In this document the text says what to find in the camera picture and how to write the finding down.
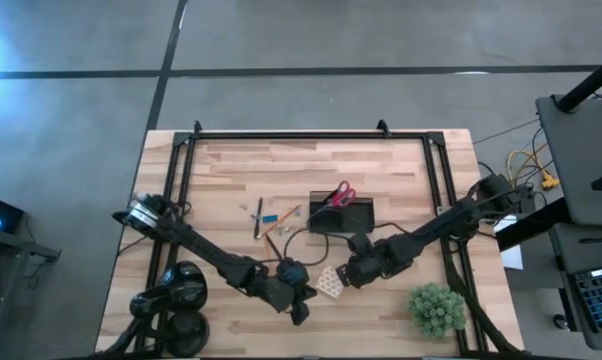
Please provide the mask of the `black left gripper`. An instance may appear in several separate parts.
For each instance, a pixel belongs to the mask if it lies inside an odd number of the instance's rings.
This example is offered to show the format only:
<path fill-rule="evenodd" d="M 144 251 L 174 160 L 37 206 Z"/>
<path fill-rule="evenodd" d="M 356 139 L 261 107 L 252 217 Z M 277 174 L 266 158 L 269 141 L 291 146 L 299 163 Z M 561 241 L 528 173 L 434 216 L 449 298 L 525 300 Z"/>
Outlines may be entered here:
<path fill-rule="evenodd" d="M 304 301 L 317 295 L 317 290 L 309 285 L 290 286 L 275 276 L 257 278 L 257 297 L 269 304 L 276 312 L 292 307 L 290 317 L 294 326 L 300 326 L 310 315 Z"/>

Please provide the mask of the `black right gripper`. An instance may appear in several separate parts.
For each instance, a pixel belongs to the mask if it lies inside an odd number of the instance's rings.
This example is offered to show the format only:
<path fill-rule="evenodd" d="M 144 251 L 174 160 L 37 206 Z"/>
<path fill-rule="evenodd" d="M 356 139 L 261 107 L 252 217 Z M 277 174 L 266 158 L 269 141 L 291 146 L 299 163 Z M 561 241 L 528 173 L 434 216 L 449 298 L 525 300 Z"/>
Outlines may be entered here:
<path fill-rule="evenodd" d="M 395 265 L 386 245 L 375 245 L 373 252 L 364 256 L 353 255 L 348 263 L 336 269 L 345 288 L 361 288 L 377 278 L 391 278 L 396 274 Z"/>

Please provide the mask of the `yellow sticky note pad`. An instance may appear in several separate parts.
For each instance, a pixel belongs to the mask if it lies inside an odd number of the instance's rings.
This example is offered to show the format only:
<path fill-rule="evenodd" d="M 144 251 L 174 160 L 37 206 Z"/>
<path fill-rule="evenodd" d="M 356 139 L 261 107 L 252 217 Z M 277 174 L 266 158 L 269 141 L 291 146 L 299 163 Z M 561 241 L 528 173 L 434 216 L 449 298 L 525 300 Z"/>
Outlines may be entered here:
<path fill-rule="evenodd" d="M 316 281 L 316 289 L 332 299 L 339 299 L 345 286 L 337 271 L 332 266 L 326 266 Z"/>

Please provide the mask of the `black mesh desk organizer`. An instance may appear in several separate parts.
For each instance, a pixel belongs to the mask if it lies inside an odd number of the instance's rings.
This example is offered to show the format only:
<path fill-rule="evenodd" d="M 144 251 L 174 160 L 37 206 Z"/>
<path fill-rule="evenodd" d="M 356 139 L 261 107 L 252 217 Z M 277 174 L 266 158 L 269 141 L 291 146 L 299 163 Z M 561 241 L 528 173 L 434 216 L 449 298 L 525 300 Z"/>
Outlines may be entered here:
<path fill-rule="evenodd" d="M 371 233 L 375 226 L 374 201 L 357 198 L 345 208 L 325 208 L 329 192 L 312 191 L 307 227 L 312 233 Z"/>

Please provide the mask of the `red-handled scissors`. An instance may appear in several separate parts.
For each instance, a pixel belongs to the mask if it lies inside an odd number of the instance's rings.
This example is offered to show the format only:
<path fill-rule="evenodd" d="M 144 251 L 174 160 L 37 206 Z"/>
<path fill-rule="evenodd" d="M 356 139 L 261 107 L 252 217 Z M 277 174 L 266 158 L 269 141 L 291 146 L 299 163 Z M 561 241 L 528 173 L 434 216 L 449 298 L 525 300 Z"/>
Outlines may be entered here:
<path fill-rule="evenodd" d="M 343 208 L 356 199 L 357 192 L 347 180 L 341 181 L 321 203 L 323 207 Z"/>

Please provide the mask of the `green artificial plant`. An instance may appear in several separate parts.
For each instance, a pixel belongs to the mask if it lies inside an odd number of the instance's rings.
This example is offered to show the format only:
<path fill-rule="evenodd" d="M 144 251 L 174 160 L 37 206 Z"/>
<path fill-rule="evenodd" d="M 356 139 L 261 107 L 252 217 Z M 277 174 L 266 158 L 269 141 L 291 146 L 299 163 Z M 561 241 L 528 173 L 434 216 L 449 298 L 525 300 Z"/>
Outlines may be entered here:
<path fill-rule="evenodd" d="M 424 337 L 440 340 L 465 329 L 464 307 L 464 298 L 449 286 L 427 283 L 410 291 L 406 310 Z"/>

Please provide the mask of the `black desk lamp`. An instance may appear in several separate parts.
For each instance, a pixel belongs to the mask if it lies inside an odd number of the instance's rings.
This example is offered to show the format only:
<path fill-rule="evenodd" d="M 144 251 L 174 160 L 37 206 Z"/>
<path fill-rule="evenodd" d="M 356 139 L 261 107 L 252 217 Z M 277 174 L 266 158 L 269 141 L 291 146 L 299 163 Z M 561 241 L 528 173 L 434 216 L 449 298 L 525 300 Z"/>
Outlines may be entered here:
<path fill-rule="evenodd" d="M 129 310 L 135 319 L 145 322 L 166 313 L 166 320 L 150 330 L 150 337 L 174 357 L 192 357 L 209 339 L 209 322 L 200 312 L 207 297 L 202 271 L 191 261 L 180 261 L 166 270 L 154 287 L 135 295 Z"/>

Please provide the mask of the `white paper sheet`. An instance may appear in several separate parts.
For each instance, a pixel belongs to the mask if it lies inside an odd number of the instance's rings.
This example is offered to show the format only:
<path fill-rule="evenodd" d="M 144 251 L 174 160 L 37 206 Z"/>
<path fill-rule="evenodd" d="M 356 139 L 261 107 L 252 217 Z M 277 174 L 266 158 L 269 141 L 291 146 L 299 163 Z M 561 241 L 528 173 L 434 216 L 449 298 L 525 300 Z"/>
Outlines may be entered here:
<path fill-rule="evenodd" d="M 517 222 L 517 217 L 515 215 L 507 215 L 503 219 L 496 222 L 493 226 L 494 233 L 497 233 L 506 227 L 513 225 Z M 502 250 L 500 252 L 503 266 L 507 269 L 513 270 L 523 270 L 523 259 L 521 248 L 519 245 L 516 245 L 507 250 Z"/>

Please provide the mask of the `laptop keyboard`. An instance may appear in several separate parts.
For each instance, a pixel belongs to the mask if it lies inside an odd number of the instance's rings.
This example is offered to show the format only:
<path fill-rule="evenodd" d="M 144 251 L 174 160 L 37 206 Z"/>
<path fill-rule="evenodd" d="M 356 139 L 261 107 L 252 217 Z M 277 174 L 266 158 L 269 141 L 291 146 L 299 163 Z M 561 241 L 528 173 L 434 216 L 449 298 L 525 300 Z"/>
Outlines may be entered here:
<path fill-rule="evenodd" d="M 602 332 L 602 268 L 575 273 L 574 283 L 586 320 L 595 332 Z"/>

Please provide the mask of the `grey equipment cart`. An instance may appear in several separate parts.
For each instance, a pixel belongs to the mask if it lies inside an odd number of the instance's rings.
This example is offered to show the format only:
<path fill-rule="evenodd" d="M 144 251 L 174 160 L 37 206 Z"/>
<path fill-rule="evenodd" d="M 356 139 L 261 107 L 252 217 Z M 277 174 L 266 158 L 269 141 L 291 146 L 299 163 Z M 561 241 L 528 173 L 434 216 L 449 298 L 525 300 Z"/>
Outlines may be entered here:
<path fill-rule="evenodd" d="M 557 109 L 552 97 L 536 100 L 563 197 L 553 203 L 566 218 L 549 228 L 566 282 L 571 317 L 586 344 L 602 350 L 581 308 L 575 273 L 602 268 L 602 191 L 591 183 L 602 177 L 602 100 L 585 100 L 571 113 Z"/>

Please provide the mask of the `black pole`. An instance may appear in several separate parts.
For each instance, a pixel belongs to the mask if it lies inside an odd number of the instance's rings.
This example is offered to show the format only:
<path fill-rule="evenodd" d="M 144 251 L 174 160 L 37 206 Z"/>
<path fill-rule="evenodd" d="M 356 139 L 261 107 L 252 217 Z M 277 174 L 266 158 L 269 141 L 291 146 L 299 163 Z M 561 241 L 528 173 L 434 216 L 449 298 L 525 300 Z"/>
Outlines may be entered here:
<path fill-rule="evenodd" d="M 563 113 L 571 113 L 589 96 L 602 87 L 602 65 L 561 98 L 552 96 L 555 106 Z"/>

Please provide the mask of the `black aluminium table frame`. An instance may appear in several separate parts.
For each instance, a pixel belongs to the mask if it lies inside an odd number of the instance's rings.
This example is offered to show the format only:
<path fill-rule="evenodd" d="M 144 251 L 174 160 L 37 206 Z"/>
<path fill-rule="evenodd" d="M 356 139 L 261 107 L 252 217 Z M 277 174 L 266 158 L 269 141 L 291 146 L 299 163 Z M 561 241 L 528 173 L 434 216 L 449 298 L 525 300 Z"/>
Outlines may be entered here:
<path fill-rule="evenodd" d="M 174 135 L 152 131 L 145 140 L 134 189 L 160 193 L 191 205 L 187 221 L 227 251 L 265 258 L 253 238 L 251 214 L 263 198 L 266 214 L 309 209 L 312 191 L 331 191 L 349 181 L 374 201 L 375 238 L 411 230 L 449 209 L 480 176 L 465 130 L 379 130 L 323 132 L 202 132 L 178 155 Z M 305 218 L 291 215 L 272 238 L 279 251 L 309 263 L 317 278 L 326 266 L 348 257 L 343 239 L 325 240 L 304 231 Z M 444 244 L 424 249 L 414 264 L 389 280 L 348 288 L 337 300 L 312 298 L 310 315 L 294 326 L 286 314 L 231 289 L 209 265 L 203 272 L 210 291 L 204 315 L 210 337 L 204 359 L 222 358 L 413 358 L 455 357 L 460 344 L 477 349 L 488 341 L 473 324 L 441 340 L 424 337 L 409 318 L 410 291 L 446 279 Z"/>

